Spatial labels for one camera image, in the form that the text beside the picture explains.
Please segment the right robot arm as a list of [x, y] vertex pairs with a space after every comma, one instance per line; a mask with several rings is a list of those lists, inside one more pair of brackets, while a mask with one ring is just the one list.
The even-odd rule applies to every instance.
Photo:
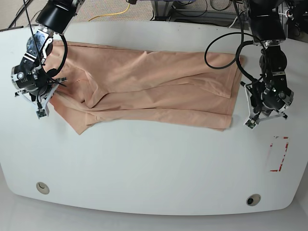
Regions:
[[[19, 65], [12, 68], [11, 82], [17, 89], [15, 96], [25, 96], [36, 109], [38, 118], [48, 116], [48, 102], [66, 78], [55, 78], [64, 67], [68, 45], [64, 32], [83, 5], [82, 0], [50, 0], [39, 13], [39, 28], [31, 33], [26, 52]], [[58, 68], [44, 70], [48, 55], [53, 49], [53, 35], [58, 34], [64, 44], [64, 54]]]

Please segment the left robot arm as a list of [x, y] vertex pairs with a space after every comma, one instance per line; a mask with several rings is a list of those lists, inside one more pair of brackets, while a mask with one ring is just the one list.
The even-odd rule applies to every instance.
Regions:
[[[253, 129], [261, 121], [277, 117], [287, 119], [285, 110], [292, 104], [294, 92], [287, 85], [285, 73], [287, 58], [280, 47], [280, 43], [286, 39], [277, 10], [282, 1], [243, 1], [251, 30], [248, 35], [252, 40], [248, 41], [244, 39], [247, 33], [244, 32], [244, 24], [237, 2], [234, 0], [232, 3], [240, 25], [241, 42], [235, 58], [229, 64], [222, 66], [222, 69], [236, 63], [241, 73], [250, 80], [249, 84], [241, 82], [245, 89], [249, 109], [249, 118], [245, 125]], [[261, 74], [258, 79], [246, 72], [240, 63], [241, 51], [248, 45], [260, 45], [262, 47], [259, 59]]]

